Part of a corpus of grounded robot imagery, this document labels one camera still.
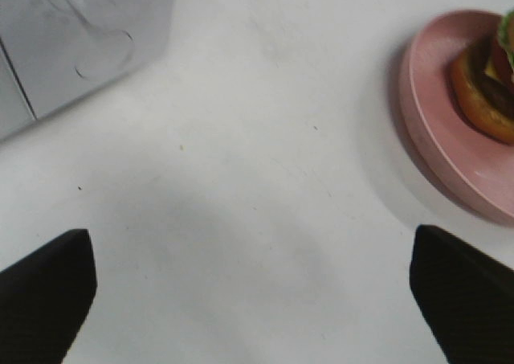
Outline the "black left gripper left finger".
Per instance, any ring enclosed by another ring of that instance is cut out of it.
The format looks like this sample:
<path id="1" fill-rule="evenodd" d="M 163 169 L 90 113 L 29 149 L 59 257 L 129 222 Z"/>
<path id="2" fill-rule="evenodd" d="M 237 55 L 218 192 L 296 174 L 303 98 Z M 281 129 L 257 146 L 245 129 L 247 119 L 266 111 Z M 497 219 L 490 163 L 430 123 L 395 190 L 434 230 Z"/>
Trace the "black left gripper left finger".
<path id="1" fill-rule="evenodd" d="M 1 362 L 63 362 L 96 290 L 86 229 L 67 231 L 1 271 Z"/>

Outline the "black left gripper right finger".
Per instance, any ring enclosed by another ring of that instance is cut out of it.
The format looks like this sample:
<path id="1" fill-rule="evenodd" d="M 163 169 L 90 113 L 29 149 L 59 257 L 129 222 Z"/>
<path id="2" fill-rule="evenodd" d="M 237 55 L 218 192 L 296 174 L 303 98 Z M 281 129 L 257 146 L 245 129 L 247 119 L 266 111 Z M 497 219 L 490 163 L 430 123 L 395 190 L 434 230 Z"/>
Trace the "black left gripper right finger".
<path id="1" fill-rule="evenodd" d="M 414 235 L 410 290 L 449 363 L 513 361 L 513 270 L 434 225 Z"/>

